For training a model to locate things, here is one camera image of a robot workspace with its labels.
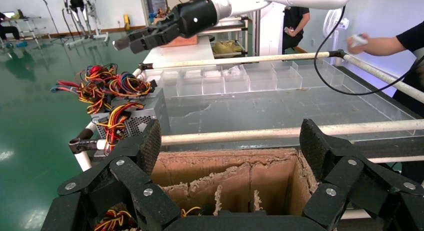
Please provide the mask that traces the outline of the operator right hand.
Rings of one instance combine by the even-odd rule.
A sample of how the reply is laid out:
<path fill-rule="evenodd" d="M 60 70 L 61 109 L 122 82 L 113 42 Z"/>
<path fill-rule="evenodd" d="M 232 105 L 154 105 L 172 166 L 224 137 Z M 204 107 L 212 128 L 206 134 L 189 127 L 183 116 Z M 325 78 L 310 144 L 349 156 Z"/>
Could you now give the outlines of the operator right hand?
<path fill-rule="evenodd" d="M 365 51 L 369 36 L 366 33 L 353 34 L 346 40 L 347 50 L 351 54 L 359 54 Z"/>

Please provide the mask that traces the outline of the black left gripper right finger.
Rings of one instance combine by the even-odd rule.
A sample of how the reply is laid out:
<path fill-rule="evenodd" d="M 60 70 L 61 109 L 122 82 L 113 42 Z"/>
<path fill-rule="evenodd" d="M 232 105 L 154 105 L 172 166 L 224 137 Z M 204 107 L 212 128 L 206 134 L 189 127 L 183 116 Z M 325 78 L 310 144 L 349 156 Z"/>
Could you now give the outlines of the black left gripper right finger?
<path fill-rule="evenodd" d="M 318 186 L 302 215 L 332 231 L 348 205 L 384 220 L 386 231 L 424 228 L 424 189 L 417 182 L 368 160 L 346 139 L 324 134 L 304 119 L 300 150 Z"/>

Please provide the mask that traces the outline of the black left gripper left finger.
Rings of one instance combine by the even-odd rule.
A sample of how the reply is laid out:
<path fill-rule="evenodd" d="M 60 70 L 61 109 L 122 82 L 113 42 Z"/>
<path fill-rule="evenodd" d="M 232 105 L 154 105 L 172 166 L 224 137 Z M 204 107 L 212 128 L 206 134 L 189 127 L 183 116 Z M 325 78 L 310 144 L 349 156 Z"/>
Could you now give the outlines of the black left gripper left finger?
<path fill-rule="evenodd" d="M 93 230 L 117 204 L 124 204 L 143 230 L 165 230 L 181 215 L 151 179 L 160 150 L 160 122 L 152 119 L 142 134 L 122 139 L 103 161 L 58 187 L 42 230 Z"/>

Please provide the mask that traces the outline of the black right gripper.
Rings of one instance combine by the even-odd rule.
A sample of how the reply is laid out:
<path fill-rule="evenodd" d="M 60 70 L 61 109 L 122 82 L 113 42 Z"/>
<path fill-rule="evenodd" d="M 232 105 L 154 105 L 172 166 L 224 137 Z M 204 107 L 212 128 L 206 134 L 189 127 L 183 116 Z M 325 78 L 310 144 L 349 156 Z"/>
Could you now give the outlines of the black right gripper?
<path fill-rule="evenodd" d="M 166 19 L 136 30 L 112 42 L 117 51 L 130 48 L 134 53 L 166 45 L 181 36 L 190 38 L 217 24 L 218 13 L 213 0 L 193 0 L 177 5 L 178 19 Z"/>

